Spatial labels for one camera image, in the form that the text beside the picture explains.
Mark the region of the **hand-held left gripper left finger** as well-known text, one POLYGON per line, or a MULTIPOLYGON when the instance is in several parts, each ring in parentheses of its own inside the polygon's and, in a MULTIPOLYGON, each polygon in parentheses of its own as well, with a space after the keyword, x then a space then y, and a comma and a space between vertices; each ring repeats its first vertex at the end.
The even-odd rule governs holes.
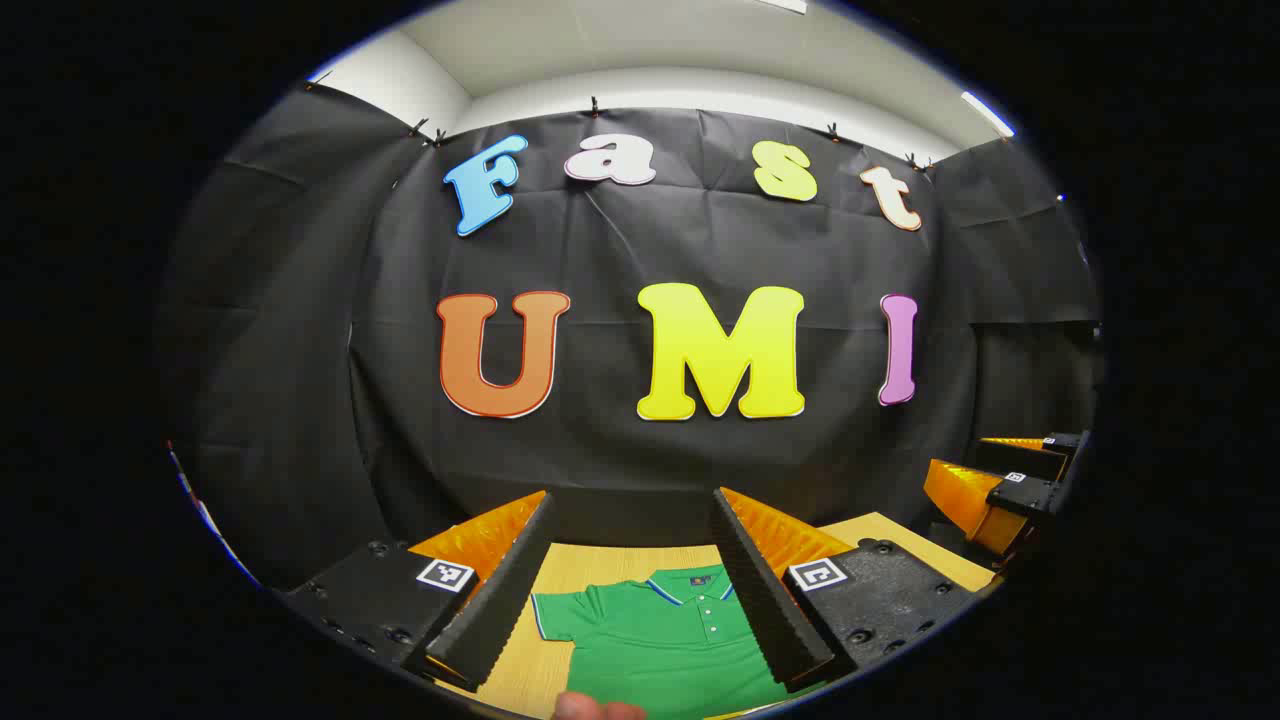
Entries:
POLYGON ((372 661, 475 692, 511 638, 550 548, 547 491, 416 544, 369 541, 285 606, 372 661))

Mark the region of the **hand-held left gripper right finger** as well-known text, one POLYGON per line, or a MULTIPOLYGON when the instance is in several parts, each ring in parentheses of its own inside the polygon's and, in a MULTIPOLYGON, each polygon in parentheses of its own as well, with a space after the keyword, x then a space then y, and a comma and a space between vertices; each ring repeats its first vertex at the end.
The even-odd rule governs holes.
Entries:
POLYGON ((986 601, 892 539, 844 542, 727 487, 710 533, 773 678, 865 676, 986 601))

